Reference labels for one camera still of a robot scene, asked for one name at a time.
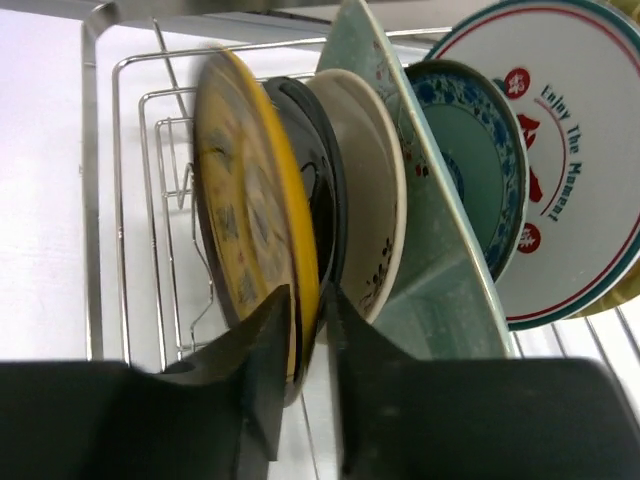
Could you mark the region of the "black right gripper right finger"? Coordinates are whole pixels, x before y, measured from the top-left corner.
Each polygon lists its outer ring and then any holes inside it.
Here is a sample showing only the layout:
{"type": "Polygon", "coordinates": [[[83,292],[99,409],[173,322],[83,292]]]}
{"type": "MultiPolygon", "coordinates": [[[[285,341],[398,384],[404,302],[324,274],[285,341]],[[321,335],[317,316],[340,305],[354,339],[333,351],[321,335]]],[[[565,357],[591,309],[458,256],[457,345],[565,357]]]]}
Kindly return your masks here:
{"type": "Polygon", "coordinates": [[[333,422],[341,475],[400,475],[406,401],[399,369],[411,362],[334,284],[323,294],[333,422]]]}

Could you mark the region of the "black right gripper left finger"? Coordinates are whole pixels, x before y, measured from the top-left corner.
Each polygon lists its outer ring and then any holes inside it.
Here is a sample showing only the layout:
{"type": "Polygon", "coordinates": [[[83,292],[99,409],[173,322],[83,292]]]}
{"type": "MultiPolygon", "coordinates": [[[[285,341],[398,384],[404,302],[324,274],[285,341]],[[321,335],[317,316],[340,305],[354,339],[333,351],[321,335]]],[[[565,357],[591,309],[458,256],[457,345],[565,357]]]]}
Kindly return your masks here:
{"type": "Polygon", "coordinates": [[[159,374],[187,395],[189,436],[216,456],[277,458],[289,300],[287,286],[276,288],[246,320],[159,374]]]}

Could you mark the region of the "light green rectangular dish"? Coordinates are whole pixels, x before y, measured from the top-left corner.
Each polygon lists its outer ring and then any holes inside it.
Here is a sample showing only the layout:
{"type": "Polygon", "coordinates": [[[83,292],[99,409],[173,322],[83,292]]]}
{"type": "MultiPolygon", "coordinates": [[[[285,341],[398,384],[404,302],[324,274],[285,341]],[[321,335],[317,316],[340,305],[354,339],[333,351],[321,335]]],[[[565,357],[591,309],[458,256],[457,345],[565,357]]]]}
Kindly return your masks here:
{"type": "Polygon", "coordinates": [[[405,154],[404,248],[389,300],[374,327],[419,359],[509,358],[502,306],[432,130],[396,52],[364,1],[345,1],[317,68],[361,76],[383,101],[405,154]]]}

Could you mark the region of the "yellow brown patterned plate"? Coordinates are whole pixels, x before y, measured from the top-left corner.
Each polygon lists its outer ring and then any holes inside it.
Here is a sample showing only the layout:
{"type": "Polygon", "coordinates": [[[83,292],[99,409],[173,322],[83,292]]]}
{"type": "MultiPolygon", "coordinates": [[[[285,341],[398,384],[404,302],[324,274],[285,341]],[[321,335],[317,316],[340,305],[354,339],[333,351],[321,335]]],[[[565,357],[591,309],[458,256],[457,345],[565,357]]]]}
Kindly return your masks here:
{"type": "Polygon", "coordinates": [[[284,287],[292,354],[301,357],[319,302],[310,208],[275,107],[228,49],[211,51],[198,72],[193,167],[203,241],[228,323],[247,319],[284,287]]]}

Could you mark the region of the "cream plate brown smear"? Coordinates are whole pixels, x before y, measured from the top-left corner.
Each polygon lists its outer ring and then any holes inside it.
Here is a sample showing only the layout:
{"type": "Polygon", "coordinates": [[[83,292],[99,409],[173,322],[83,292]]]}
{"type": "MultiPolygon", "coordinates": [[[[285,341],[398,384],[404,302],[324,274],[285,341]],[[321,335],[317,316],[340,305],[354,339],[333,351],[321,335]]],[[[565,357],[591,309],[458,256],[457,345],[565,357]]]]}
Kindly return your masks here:
{"type": "Polygon", "coordinates": [[[407,186],[395,125],[374,89],[357,74],[328,69],[307,82],[336,135],[346,177],[346,261],[340,285],[374,323],[401,262],[407,186]]]}

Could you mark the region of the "yellow woven pattern plate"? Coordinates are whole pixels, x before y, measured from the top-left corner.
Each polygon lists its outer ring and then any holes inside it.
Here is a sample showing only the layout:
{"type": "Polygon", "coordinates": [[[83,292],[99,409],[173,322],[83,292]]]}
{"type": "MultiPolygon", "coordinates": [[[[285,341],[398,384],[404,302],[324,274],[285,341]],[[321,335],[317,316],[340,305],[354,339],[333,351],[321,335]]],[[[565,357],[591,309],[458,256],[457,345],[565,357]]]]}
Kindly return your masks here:
{"type": "MultiPolygon", "coordinates": [[[[639,0],[601,1],[639,27],[639,0]]],[[[639,295],[639,260],[602,297],[573,315],[573,318],[595,315],[634,299],[639,295]]]]}

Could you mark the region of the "blue floral round plate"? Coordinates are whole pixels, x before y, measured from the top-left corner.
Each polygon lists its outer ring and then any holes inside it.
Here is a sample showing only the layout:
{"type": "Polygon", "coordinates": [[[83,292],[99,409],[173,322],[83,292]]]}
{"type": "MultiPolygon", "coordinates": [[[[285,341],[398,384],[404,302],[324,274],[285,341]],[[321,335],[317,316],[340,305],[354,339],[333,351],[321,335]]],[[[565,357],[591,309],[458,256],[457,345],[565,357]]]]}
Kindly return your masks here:
{"type": "Polygon", "coordinates": [[[529,194],[516,116],[498,86],[460,62],[424,60],[405,73],[497,280],[515,254],[529,194]]]}

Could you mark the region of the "white plate red characters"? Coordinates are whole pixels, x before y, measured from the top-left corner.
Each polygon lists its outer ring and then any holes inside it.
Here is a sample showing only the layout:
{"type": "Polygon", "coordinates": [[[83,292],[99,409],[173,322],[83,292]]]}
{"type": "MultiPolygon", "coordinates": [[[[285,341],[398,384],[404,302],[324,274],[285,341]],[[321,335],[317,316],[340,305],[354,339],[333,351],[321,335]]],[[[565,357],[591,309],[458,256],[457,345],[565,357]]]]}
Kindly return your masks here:
{"type": "Polygon", "coordinates": [[[500,1],[429,52],[494,81],[521,128],[529,200],[497,283],[507,324],[565,319],[639,257],[639,28],[595,1],[500,1]]]}

